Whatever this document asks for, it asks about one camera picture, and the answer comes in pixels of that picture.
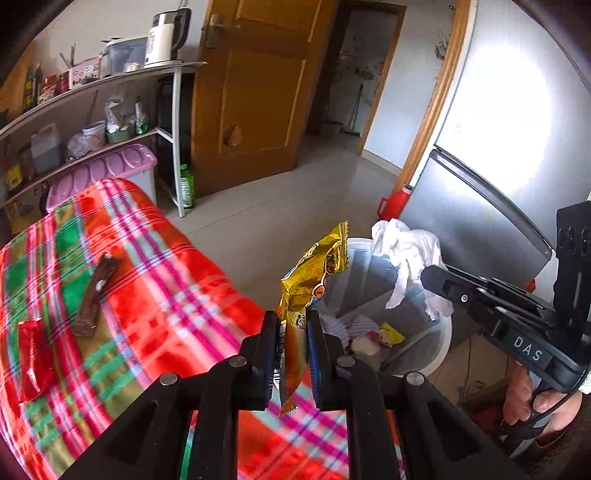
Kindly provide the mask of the right hand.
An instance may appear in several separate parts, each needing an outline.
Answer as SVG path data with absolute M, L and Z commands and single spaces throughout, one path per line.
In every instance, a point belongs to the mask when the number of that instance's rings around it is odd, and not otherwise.
M 532 410 L 545 413 L 565 397 L 565 394 L 549 390 L 533 394 L 534 387 L 528 370 L 520 363 L 515 364 L 503 406 L 503 419 L 508 425 L 527 421 Z M 550 415 L 544 431 L 538 436 L 540 441 L 557 437 L 575 419 L 583 401 L 583 394 L 577 391 L 560 408 Z

